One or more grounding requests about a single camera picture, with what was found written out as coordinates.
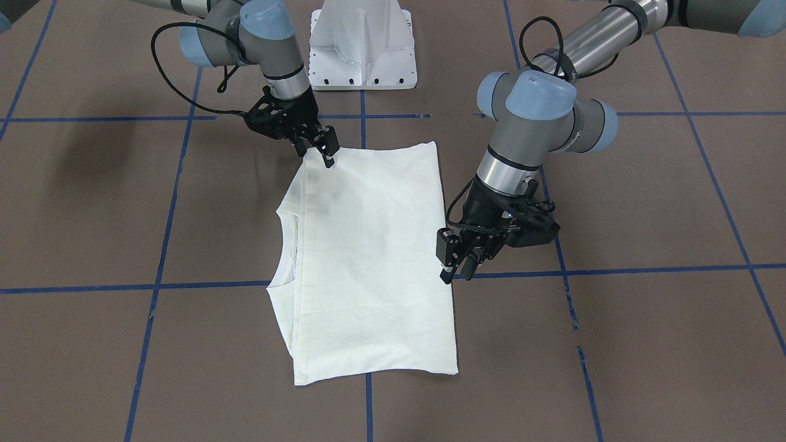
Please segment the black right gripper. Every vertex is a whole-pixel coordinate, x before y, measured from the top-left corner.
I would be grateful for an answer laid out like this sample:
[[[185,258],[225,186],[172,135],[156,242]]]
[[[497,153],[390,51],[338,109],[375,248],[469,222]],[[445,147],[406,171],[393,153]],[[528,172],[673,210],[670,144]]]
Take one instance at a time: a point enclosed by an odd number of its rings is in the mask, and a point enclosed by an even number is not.
[[[263,87],[263,96],[249,109],[243,120],[246,126],[274,140],[286,138],[295,146],[300,158],[314,147],[322,155],[326,168],[331,168],[340,143],[333,126],[318,122],[318,105],[311,87],[292,99],[275,97],[272,87]]]

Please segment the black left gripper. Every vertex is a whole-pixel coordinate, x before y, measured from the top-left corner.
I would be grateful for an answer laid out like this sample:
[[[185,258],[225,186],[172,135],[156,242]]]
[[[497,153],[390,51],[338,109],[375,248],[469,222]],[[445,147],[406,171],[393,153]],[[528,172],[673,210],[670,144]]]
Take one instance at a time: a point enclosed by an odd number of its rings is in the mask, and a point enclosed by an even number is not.
[[[472,179],[461,207],[459,234],[450,228],[436,232],[436,257],[443,266],[440,279],[452,283],[461,263],[461,277],[471,281],[486,260],[503,246],[523,248],[548,244],[561,227],[553,218],[554,204],[537,201],[539,182],[527,179],[519,196],[491,190],[479,177]]]

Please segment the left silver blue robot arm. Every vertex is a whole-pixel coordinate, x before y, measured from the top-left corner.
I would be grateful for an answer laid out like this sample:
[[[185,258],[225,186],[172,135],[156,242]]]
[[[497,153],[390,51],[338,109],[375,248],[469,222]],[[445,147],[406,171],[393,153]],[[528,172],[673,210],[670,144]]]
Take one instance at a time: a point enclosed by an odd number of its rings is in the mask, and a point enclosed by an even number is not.
[[[558,42],[523,56],[518,72],[493,72],[477,90],[479,110],[497,125],[473,179],[461,190],[460,221],[436,235],[441,280],[474,277],[505,246],[551,243],[559,233],[552,201],[538,201],[538,176],[547,153],[589,153],[617,136],[617,112],[581,99],[575,83],[603,72],[624,48],[664,27],[769,37],[784,29],[783,1],[611,1],[564,36],[550,17],[537,17]]]

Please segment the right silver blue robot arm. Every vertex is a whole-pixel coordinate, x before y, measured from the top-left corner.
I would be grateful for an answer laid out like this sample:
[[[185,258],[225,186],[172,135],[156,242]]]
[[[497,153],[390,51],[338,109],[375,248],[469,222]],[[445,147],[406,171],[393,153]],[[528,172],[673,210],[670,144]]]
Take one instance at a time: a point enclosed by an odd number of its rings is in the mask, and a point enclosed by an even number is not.
[[[334,128],[318,120],[317,101],[283,2],[149,1],[147,6],[193,17],[157,29],[150,41],[152,54],[160,34],[179,29],[180,48],[191,64],[224,68],[219,91],[238,68],[260,67],[266,80],[261,98],[247,111],[228,114],[243,118],[255,133],[289,141],[300,157],[315,148],[325,167],[332,167],[340,144]]]

